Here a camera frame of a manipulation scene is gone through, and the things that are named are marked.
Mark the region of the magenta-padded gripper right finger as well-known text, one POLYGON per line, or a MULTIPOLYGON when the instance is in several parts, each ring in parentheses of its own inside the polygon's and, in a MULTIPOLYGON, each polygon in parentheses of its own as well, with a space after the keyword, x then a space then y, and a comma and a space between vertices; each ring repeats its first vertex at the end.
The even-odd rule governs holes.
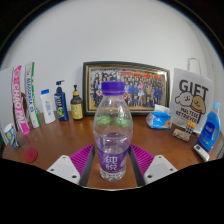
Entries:
POLYGON ((154 156, 136 145, 130 145, 129 155, 138 186, 150 184, 177 171, 164 156, 154 156))

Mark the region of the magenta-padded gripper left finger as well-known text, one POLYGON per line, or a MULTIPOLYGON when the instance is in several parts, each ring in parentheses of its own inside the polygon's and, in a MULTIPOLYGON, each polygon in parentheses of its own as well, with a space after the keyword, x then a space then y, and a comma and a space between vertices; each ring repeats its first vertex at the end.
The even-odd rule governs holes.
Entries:
POLYGON ((86 186, 94 156, 95 144, 90 144, 70 156, 60 156, 47 171, 74 184, 86 186))

